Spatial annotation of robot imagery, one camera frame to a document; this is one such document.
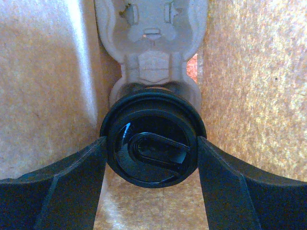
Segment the green paper bag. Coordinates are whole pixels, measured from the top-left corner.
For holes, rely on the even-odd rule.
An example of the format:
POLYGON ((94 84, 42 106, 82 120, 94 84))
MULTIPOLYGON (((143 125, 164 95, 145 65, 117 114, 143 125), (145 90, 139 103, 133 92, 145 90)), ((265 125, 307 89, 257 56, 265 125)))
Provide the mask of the green paper bag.
MULTIPOLYGON (((198 63, 210 142, 271 173, 307 179, 307 3, 212 0, 198 63)), ((0 176, 17 178, 98 138, 120 66, 92 0, 0 3, 0 176)), ((206 230, 198 172, 140 188, 106 168, 96 230, 206 230)))

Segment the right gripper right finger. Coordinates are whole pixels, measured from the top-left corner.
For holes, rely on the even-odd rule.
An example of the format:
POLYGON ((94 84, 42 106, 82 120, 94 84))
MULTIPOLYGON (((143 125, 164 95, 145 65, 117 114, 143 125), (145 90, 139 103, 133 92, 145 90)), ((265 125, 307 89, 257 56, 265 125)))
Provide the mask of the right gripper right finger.
POLYGON ((305 230, 307 184, 250 165, 198 138, 198 168, 211 230, 305 230))

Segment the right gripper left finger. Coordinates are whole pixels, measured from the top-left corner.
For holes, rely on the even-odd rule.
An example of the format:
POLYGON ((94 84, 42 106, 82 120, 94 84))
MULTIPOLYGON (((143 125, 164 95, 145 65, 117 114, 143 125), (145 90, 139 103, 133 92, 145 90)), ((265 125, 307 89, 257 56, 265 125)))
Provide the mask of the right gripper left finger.
POLYGON ((106 137, 58 162, 0 182, 2 230, 91 230, 106 167, 106 137))

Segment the black coffee cup lid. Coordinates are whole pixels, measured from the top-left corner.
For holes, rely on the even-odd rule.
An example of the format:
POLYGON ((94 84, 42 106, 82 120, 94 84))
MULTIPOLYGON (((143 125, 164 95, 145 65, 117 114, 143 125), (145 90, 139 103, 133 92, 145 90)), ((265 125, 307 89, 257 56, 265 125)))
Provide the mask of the black coffee cup lid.
POLYGON ((197 138, 206 136, 193 105, 174 93, 145 89, 119 99, 105 116, 107 163, 145 188, 176 185, 197 168, 197 138))

